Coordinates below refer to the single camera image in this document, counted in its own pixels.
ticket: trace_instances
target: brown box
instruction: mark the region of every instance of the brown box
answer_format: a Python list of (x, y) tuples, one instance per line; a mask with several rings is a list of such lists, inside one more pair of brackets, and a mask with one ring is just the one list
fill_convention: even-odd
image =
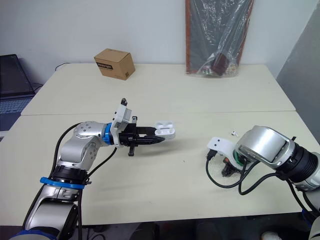
[(105, 49), (94, 57), (103, 76), (127, 80), (135, 66), (130, 52)]

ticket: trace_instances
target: blue ring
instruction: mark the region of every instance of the blue ring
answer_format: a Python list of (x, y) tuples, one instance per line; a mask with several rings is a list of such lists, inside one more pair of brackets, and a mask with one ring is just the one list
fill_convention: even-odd
[(40, 183), (48, 184), (48, 185), (56, 186), (56, 187), (69, 188), (69, 189), (84, 189), (85, 188), (85, 185), (52, 181), (44, 176), (40, 179)]
[(108, 123), (104, 130), (104, 137), (102, 138), (102, 140), (108, 145), (112, 145), (110, 142), (110, 136), (109, 136), (110, 128), (111, 128), (111, 123)]

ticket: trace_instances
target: table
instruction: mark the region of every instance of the table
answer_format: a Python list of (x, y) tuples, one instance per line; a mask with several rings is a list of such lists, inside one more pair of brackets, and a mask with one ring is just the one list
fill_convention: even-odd
[(102, 76), (94, 63), (66, 64), (22, 115), (108, 114), (123, 97), (134, 114), (294, 111), (265, 65), (241, 65), (232, 78), (184, 74), (177, 64), (136, 64), (127, 81)]
[[(112, 114), (23, 115), (0, 142), (0, 225), (21, 225), (47, 177), (60, 135), (82, 121), (109, 122)], [(269, 126), (307, 150), (320, 146), (294, 111), (226, 113), (142, 113), (139, 126), (172, 120), (176, 138), (155, 145), (139, 146), (134, 157), (121, 148), (91, 178), (83, 192), (84, 225), (144, 221), (248, 216), (300, 211), (288, 185), (277, 178), (263, 182), (253, 192), (240, 196), (236, 188), (222, 189), (205, 172), (207, 143), (213, 136), (239, 140), (254, 125)], [(100, 148), (93, 168), (113, 151)], [(222, 178), (222, 167), (212, 161), (215, 178), (230, 184), (237, 176)], [(271, 169), (259, 164), (243, 183), (246, 189)]]

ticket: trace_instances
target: gray wall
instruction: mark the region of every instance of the gray wall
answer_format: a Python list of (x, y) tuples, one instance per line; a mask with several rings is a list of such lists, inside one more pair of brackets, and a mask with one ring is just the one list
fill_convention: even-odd
[(277, 81), (320, 143), (320, 2)]

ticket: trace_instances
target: laptop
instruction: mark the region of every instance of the laptop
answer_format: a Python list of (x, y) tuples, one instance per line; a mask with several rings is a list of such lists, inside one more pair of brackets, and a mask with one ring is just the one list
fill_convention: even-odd
[(0, 56), (0, 131), (8, 131), (35, 95), (16, 54)]

